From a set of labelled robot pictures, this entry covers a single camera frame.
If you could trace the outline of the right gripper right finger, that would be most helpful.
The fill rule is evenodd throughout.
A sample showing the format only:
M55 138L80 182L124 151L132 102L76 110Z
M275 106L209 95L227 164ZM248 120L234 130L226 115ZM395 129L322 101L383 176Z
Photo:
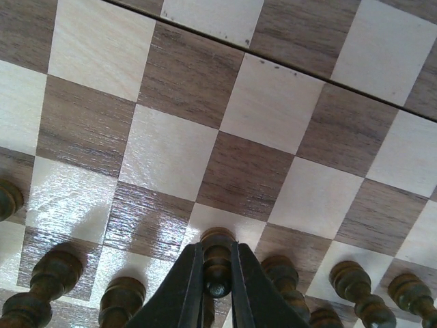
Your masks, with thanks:
M267 278L246 243L231 244L233 327L308 327Z

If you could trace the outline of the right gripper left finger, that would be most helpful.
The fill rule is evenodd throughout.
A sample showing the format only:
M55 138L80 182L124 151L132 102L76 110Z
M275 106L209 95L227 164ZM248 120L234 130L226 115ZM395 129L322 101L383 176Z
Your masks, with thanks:
M187 245L129 327L203 326L203 248Z

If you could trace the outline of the dark pawn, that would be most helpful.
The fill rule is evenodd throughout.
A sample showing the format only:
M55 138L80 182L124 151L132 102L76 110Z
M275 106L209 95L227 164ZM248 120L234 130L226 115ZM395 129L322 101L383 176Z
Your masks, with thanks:
M8 180L1 179L1 221L5 221L23 207L20 189Z
M203 289L215 299L231 291L231 244L234 234L223 227L206 230L200 238L203 247Z

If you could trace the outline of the dark bishop chess piece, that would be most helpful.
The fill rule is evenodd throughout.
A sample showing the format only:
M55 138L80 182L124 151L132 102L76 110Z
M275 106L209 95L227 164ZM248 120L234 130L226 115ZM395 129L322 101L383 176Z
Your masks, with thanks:
M388 287L389 297L403 311L421 318L424 328L436 327L436 307L429 287L415 274L403 273Z

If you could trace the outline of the dark piece pile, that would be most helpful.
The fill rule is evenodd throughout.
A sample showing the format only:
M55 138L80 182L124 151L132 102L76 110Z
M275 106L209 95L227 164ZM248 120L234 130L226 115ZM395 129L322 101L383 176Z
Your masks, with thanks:
M344 328L337 313L328 308L319 308L312 312L309 325L311 328Z

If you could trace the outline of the dark knight chess piece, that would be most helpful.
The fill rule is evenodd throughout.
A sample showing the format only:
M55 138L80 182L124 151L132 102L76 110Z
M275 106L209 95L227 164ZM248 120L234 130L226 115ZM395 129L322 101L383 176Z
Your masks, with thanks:
M30 289L3 304L2 327L46 327L53 311L51 301L70 292L83 273L83 263L67 251L52 250L34 266Z

